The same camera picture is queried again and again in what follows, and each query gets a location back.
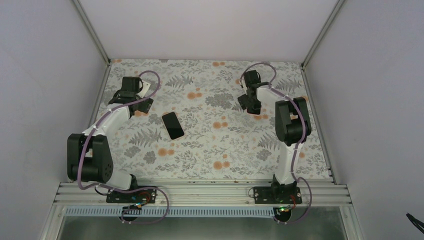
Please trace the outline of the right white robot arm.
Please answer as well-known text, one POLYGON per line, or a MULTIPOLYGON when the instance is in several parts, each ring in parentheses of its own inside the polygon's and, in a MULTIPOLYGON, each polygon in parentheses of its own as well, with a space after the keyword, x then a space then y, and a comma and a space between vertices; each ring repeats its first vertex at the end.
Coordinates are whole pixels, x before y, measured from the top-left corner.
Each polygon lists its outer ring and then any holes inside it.
POLYGON ((248 114, 259 115, 264 104, 274 108, 274 129, 281 144, 280 160, 267 192, 274 202, 282 204, 297 194, 294 168, 300 149, 312 132, 307 100, 302 96, 290 98, 270 83, 262 82, 256 70, 242 74, 241 87, 245 94, 237 100, 248 114))

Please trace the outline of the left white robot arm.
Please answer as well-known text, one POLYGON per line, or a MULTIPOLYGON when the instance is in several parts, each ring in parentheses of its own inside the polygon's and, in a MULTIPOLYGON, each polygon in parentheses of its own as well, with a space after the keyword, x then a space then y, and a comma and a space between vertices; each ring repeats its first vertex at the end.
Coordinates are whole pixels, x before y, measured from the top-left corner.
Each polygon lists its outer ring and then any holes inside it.
POLYGON ((121 88, 108 102, 100 119, 82 133, 68 137, 67 176, 76 181, 81 190, 94 186, 119 189, 119 196, 128 203, 139 197, 135 178, 114 169, 109 141, 137 111, 147 113, 150 110, 153 99, 145 96, 150 86, 140 77, 123 77, 121 88))

